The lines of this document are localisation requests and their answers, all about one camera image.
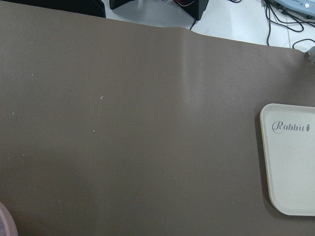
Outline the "black angular device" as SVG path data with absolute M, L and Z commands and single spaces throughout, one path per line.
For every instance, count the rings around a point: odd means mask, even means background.
M 131 0 L 109 0 L 109 6 L 111 10 L 114 10 L 126 3 L 131 2 Z M 208 0 L 174 0 L 181 9 L 183 9 L 187 14 L 193 17 L 195 20 L 199 21 L 202 18 L 203 12 L 206 10 L 208 5 Z

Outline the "cream rabbit tray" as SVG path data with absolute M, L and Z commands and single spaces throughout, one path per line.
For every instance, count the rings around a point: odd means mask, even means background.
M 281 213 L 315 214 L 315 109 L 271 103 L 260 112 L 269 198 Z

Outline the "pink bowl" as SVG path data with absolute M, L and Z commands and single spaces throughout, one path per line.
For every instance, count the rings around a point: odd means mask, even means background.
M 18 236 L 15 222 L 2 203 L 0 203 L 0 236 Z

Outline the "blue teach pendant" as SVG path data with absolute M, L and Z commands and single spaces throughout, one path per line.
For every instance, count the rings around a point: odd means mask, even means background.
M 278 9 L 291 10 L 307 15 L 315 15 L 314 0 L 265 0 Z

